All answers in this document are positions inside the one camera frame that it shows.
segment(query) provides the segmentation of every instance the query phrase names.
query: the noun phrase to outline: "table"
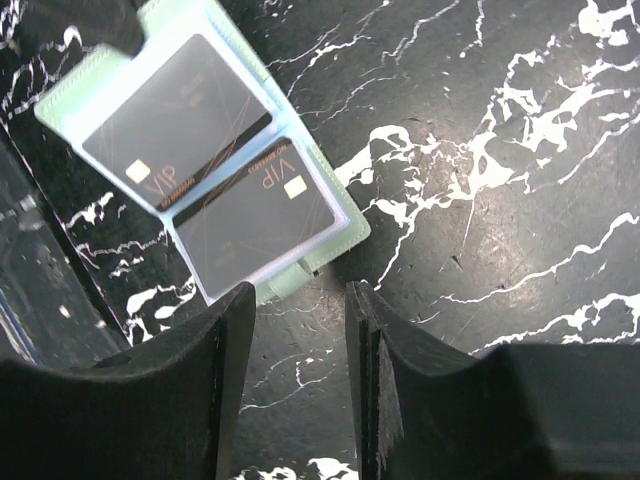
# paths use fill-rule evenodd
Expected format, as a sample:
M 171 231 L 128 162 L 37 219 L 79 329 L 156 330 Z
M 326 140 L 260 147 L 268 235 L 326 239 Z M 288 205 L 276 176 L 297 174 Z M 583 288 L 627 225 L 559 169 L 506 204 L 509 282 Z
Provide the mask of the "table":
M 475 355 L 506 342 L 638 341 L 636 3 L 223 3 L 372 227 L 311 285 L 259 310 L 238 479 L 357 478 L 347 281 L 370 282 L 408 321 Z M 6 142 L 129 320 L 130 339 L 184 321 L 203 305 L 158 222 L 31 114 L 91 45 L 68 26 L 38 24 L 18 0 L 0 21 Z M 60 307 L 81 302 L 74 289 L 65 295 Z M 161 307 L 171 315 L 154 320 Z M 73 346 L 82 342 L 63 348 L 63 326 L 104 331 L 100 314 L 58 311 L 51 361 L 95 357 Z M 109 342 L 102 351 L 125 348 Z

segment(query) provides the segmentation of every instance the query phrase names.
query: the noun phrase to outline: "card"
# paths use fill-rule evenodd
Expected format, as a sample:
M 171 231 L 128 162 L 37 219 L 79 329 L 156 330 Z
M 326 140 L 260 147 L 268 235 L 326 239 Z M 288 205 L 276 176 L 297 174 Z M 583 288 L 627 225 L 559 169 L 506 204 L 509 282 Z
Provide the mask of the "card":
M 163 212 L 271 120 L 220 54 L 196 34 L 82 146 Z
M 179 213 L 174 226 L 207 295 L 218 298 L 336 221 L 284 139 Z

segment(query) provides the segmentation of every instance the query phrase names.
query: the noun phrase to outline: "black object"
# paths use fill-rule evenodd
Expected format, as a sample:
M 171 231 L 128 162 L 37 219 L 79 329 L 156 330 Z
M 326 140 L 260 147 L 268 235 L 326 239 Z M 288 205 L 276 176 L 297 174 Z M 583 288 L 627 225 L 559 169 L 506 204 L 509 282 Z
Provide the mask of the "black object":
M 361 480 L 640 478 L 638 347 L 476 360 L 365 283 L 348 286 L 346 335 Z
M 48 20 L 75 25 L 93 41 L 106 43 L 134 57 L 146 37 L 137 16 L 141 0 L 28 0 L 28 5 Z
M 254 322 L 244 283 L 92 368 L 0 360 L 0 477 L 227 480 Z

